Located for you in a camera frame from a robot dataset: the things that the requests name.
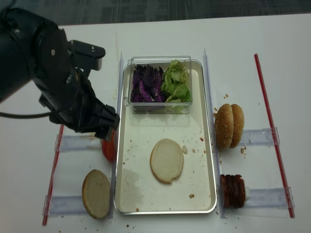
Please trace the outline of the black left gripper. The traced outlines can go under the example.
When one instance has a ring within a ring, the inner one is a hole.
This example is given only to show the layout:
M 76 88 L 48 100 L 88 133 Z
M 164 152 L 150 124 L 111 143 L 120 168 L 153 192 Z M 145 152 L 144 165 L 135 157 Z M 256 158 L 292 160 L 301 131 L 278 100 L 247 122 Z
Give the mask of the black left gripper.
M 39 102 L 51 111 L 50 121 L 110 140 L 112 131 L 119 127 L 120 116 L 114 107 L 96 98 L 88 80 L 91 70 L 74 65 L 65 31 L 58 27 L 38 29 L 34 57 L 34 83 L 41 91 Z

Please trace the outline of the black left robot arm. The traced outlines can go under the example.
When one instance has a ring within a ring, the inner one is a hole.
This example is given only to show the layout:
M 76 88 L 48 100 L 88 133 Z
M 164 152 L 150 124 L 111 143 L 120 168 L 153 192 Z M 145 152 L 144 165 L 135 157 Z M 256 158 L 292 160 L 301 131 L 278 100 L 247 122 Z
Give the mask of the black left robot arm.
M 0 13 L 0 99 L 6 100 L 29 81 L 40 90 L 48 112 L 32 115 L 2 113 L 2 117 L 48 117 L 77 133 L 109 140 L 119 126 L 115 109 L 103 104 L 89 81 L 100 70 L 105 49 L 68 41 L 56 23 L 20 8 Z

